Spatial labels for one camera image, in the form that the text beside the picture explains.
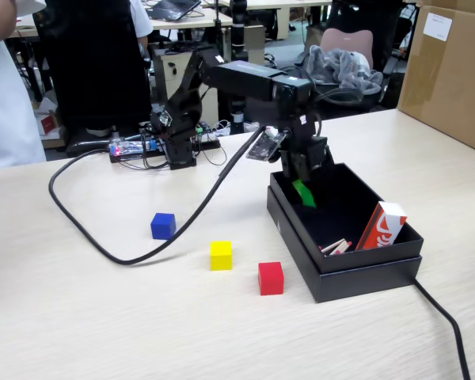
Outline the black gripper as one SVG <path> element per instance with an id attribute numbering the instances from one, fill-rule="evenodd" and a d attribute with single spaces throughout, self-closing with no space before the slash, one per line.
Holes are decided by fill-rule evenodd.
<path id="1" fill-rule="evenodd" d="M 283 130 L 284 140 L 279 146 L 283 175 L 290 178 L 302 205 L 316 208 L 314 196 L 303 181 L 310 179 L 310 170 L 333 165 L 328 139 L 321 135 L 321 116 L 296 116 Z"/>

